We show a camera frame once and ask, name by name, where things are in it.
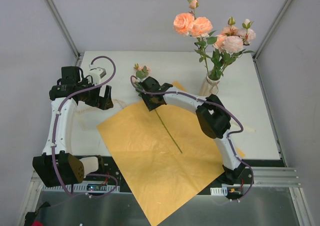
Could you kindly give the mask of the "cream printed ribbon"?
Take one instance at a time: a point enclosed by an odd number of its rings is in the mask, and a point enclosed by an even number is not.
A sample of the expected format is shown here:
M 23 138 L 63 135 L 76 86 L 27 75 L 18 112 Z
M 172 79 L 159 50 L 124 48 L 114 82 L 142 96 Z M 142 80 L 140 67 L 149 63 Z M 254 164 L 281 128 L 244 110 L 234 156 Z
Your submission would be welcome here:
M 84 131 L 96 130 L 96 126 L 98 124 L 126 107 L 128 107 L 128 105 L 124 101 L 117 99 L 113 100 L 113 108 L 108 110 L 101 110 L 80 102 L 77 107 L 74 120 Z

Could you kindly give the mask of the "pink flower stem three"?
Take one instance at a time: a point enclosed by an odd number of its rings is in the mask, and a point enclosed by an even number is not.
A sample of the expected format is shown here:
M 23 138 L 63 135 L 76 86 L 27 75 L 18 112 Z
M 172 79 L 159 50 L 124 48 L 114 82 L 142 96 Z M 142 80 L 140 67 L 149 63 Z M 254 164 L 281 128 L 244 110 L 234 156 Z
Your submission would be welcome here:
M 165 128 L 166 132 L 174 142 L 175 146 L 178 148 L 180 153 L 182 154 L 182 150 L 169 132 L 168 128 L 166 127 L 165 123 L 163 122 L 162 118 L 160 117 L 159 113 L 157 112 L 156 108 L 160 107 L 161 105 L 166 105 L 164 102 L 164 98 L 162 95 L 150 95 L 150 94 L 145 94 L 142 93 L 142 91 L 146 92 L 153 92 L 155 91 L 156 93 L 164 92 L 165 90 L 168 90 L 169 88 L 173 87 L 172 84 L 169 83 L 164 83 L 163 85 L 160 85 L 157 80 L 151 77 L 149 78 L 150 74 L 150 69 L 147 66 L 139 66 L 138 63 L 134 64 L 134 70 L 135 70 L 135 77 L 132 82 L 134 85 L 139 89 L 136 90 L 139 92 L 139 96 L 143 99 L 144 103 L 147 106 L 147 109 L 149 111 L 155 111 L 158 119 L 162 123 L 163 127 Z

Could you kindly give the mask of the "orange wrapping paper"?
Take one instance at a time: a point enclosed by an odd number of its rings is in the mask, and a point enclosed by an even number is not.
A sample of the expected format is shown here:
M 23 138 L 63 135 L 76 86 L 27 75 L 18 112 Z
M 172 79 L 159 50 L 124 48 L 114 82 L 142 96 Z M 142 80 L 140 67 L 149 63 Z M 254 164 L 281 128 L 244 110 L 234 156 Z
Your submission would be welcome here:
M 115 95 L 128 107 L 99 124 L 97 129 L 121 173 L 140 176 L 175 164 L 189 173 L 195 172 L 197 167 L 222 170 L 222 156 L 213 139 L 202 132 L 194 113 L 173 105 L 156 109 L 181 148 L 181 154 L 155 111 L 148 111 L 132 86 L 123 86 Z M 136 186 L 132 193 L 153 226 L 159 225 L 199 193 L 173 190 L 167 183 L 159 188 L 149 188 L 142 181 Z

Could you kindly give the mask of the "pink flower stem two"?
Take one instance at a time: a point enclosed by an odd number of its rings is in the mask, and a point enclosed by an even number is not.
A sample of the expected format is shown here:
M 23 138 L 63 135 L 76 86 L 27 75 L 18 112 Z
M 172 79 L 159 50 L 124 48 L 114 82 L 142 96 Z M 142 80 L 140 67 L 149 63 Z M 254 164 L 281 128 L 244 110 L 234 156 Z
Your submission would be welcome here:
M 243 54 L 253 52 L 246 50 L 245 47 L 250 46 L 256 38 L 256 33 L 252 29 L 253 21 L 245 19 L 241 28 L 236 27 L 236 20 L 233 16 L 227 22 L 227 26 L 222 29 L 220 34 L 222 42 L 219 46 L 219 52 L 223 62 L 220 70 L 222 74 Z

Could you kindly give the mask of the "pink flower stem four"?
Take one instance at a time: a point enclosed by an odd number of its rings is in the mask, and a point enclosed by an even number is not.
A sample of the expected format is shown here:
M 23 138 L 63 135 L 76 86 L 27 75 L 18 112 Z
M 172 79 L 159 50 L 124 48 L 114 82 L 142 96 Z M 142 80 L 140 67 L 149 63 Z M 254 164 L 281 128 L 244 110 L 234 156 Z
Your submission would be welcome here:
M 196 16 L 196 8 L 199 6 L 198 0 L 187 0 L 189 12 L 176 15 L 173 21 L 173 29 L 179 35 L 190 36 L 196 39 L 194 43 L 197 49 L 194 51 L 199 55 L 199 62 L 205 62 L 206 74 L 209 74 L 207 59 L 210 56 L 206 53 L 206 48 L 210 43 L 215 43 L 217 37 L 212 36 L 213 26 L 206 17 Z

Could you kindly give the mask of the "pink flower stem one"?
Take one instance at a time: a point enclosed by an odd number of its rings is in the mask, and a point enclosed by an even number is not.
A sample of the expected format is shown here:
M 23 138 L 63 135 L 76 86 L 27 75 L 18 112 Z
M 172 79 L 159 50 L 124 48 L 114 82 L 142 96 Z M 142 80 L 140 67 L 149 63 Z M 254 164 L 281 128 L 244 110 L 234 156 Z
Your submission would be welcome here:
M 227 66 L 235 62 L 236 58 L 243 51 L 243 40 L 238 36 L 238 28 L 235 26 L 235 18 L 230 17 L 224 27 L 218 34 L 216 42 L 213 44 L 215 48 L 213 54 L 214 67 L 210 74 L 211 79 L 218 80 L 224 75 Z

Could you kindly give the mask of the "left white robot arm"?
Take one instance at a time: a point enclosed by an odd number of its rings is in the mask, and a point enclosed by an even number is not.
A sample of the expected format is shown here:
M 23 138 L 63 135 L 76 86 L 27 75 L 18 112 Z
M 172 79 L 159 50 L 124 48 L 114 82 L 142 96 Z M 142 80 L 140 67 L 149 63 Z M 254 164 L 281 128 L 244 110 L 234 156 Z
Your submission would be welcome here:
M 34 170 L 48 188 L 80 184 L 88 174 L 96 181 L 105 177 L 100 155 L 78 159 L 72 154 L 72 126 L 79 102 L 101 110 L 114 106 L 110 86 L 100 96 L 105 69 L 92 68 L 87 76 L 76 66 L 62 67 L 61 72 L 61 78 L 49 91 L 52 112 L 47 142 L 42 154 L 32 160 Z

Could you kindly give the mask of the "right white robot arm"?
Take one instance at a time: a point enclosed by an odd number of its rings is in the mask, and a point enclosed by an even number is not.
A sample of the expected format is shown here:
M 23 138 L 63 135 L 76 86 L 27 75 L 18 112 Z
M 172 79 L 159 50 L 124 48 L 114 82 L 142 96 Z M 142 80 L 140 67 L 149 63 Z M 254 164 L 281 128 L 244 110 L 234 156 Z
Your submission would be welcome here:
M 246 165 L 230 138 L 231 119 L 234 116 L 226 110 L 216 95 L 203 97 L 188 94 L 172 84 L 160 85 L 152 77 L 147 77 L 135 85 L 149 111 L 162 105 L 173 105 L 194 113 L 202 132 L 213 139 L 222 156 L 224 172 L 218 180 L 223 184 L 233 185 L 242 179 Z

